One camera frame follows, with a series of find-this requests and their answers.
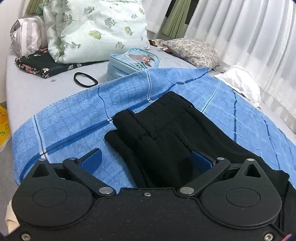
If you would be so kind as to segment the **black pants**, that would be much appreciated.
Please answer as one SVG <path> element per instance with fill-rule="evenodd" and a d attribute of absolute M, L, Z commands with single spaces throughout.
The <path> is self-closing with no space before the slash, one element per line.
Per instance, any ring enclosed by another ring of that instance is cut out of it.
<path fill-rule="evenodd" d="M 117 113 L 113 124 L 115 130 L 104 138 L 123 158 L 139 188 L 181 188 L 201 175 L 199 153 L 205 155 L 205 163 L 218 157 L 233 164 L 255 159 L 281 196 L 276 225 L 295 233 L 295 189 L 288 174 L 241 147 L 184 97 L 170 91 L 139 113 Z"/>

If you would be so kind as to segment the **blue checked blanket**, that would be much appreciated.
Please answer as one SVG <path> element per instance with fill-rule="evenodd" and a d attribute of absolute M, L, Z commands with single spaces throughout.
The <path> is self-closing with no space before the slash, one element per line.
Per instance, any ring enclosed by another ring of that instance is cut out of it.
<path fill-rule="evenodd" d="M 32 116 L 12 137 L 14 178 L 20 184 L 41 158 L 61 163 L 99 148 L 94 176 L 116 190 L 135 183 L 119 154 L 104 140 L 112 117 L 125 109 L 138 113 L 173 91 L 208 117 L 228 137 L 282 170 L 295 184 L 295 145 L 258 109 L 206 68 L 157 68 L 133 73 L 62 99 Z"/>

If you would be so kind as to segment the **yellow mat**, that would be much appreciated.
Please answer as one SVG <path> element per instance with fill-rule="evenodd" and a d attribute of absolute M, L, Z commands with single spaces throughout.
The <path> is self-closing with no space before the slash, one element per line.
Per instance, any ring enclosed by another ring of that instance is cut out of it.
<path fill-rule="evenodd" d="M 11 139 L 8 113 L 5 108 L 0 106 L 0 152 L 6 147 Z"/>

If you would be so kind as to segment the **white pillow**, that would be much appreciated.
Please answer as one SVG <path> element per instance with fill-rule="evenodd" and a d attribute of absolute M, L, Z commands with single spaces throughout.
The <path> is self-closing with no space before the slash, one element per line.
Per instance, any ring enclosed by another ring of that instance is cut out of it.
<path fill-rule="evenodd" d="M 253 106 L 260 107 L 260 88 L 251 74 L 237 65 L 230 67 L 226 72 L 214 75 L 218 80 L 234 89 L 247 98 Z"/>

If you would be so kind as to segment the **black hair band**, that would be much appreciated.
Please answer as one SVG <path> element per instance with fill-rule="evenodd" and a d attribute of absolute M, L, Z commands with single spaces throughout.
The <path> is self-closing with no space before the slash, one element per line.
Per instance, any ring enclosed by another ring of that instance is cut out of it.
<path fill-rule="evenodd" d="M 98 85 L 98 81 L 94 77 L 82 72 L 76 72 L 73 80 L 78 86 L 83 88 L 92 88 Z"/>

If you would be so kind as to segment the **dark floral garment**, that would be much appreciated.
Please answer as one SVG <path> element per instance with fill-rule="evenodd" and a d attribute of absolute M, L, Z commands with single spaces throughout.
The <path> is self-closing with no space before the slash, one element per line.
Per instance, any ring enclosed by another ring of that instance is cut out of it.
<path fill-rule="evenodd" d="M 26 73 L 49 78 L 54 75 L 73 70 L 75 68 L 96 64 L 98 62 L 62 64 L 56 63 L 48 52 L 48 49 L 40 49 L 33 54 L 15 58 L 15 64 Z"/>

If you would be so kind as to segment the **light blue zip bag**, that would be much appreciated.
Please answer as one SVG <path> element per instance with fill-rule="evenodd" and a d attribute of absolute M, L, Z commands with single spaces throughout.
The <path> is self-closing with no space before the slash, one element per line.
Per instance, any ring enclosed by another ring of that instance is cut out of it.
<path fill-rule="evenodd" d="M 158 66 L 158 56 L 142 49 L 131 48 L 124 54 L 109 56 L 106 80 L 115 80 L 141 70 L 158 68 Z"/>

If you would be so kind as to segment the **grey patterned pillow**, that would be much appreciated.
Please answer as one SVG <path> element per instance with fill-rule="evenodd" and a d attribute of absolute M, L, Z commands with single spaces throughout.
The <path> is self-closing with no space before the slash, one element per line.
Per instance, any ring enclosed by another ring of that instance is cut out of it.
<path fill-rule="evenodd" d="M 208 43 L 200 39 L 178 38 L 163 42 L 170 52 L 197 68 L 219 66 L 219 56 Z"/>

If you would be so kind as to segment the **white sheer curtain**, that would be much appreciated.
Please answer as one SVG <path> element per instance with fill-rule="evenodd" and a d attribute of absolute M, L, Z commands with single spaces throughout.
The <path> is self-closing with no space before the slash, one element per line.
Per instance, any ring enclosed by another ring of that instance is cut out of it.
<path fill-rule="evenodd" d="M 262 101 L 295 130 L 295 1 L 199 1 L 182 36 L 245 68 Z"/>

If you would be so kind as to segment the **white floral quilt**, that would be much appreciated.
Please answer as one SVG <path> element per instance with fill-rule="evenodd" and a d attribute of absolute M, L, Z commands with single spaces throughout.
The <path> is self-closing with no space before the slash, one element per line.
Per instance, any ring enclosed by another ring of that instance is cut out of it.
<path fill-rule="evenodd" d="M 44 1 L 43 18 L 56 63 L 106 61 L 149 47 L 142 1 Z"/>

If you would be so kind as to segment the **green curtain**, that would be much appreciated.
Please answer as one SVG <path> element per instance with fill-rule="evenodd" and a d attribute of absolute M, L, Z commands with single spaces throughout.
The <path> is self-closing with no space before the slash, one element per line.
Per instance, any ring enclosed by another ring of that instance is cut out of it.
<path fill-rule="evenodd" d="M 181 38 L 191 0 L 176 0 L 161 33 L 171 39 Z"/>

